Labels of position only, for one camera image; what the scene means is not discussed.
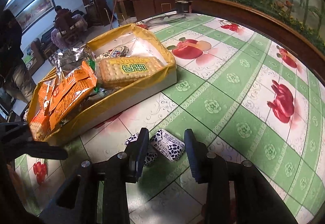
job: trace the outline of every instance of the jacket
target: jacket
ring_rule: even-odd
[[[16,19],[11,25],[3,25],[0,30],[0,86],[9,78],[24,56],[20,46],[22,27]]]

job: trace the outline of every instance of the orange artificial flower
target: orange artificial flower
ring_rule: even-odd
[[[292,4],[289,0],[286,0],[286,1],[285,1],[285,4],[286,4],[286,6],[289,7],[289,8],[293,6],[293,4]]]

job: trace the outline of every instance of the wall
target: wall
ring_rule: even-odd
[[[27,4],[33,0],[14,0],[8,8],[16,16]],[[63,8],[71,9],[72,11],[79,9],[82,12],[86,12],[82,0],[54,0],[55,5],[60,5]],[[21,50],[24,50],[35,38],[42,35],[44,32],[53,27],[53,21],[55,18],[54,9],[47,13],[44,17],[33,24],[22,36]]]

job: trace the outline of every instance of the snack box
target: snack box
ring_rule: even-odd
[[[52,131],[43,141],[50,145],[60,146],[83,134],[110,117],[131,106],[157,94],[177,82],[176,61],[174,56],[162,46],[155,35],[135,24],[125,25],[110,30],[86,43],[95,57],[114,49],[127,46],[130,56],[154,56],[163,68],[151,76],[143,77],[130,85],[121,88],[80,112],[75,118],[59,129]],[[56,69],[52,69],[37,85],[30,102],[27,120],[31,122],[40,109],[38,91],[45,81],[55,78]]]

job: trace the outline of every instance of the cracker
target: cracker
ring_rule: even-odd
[[[156,57],[105,58],[99,62],[104,88],[127,86],[163,68]]]

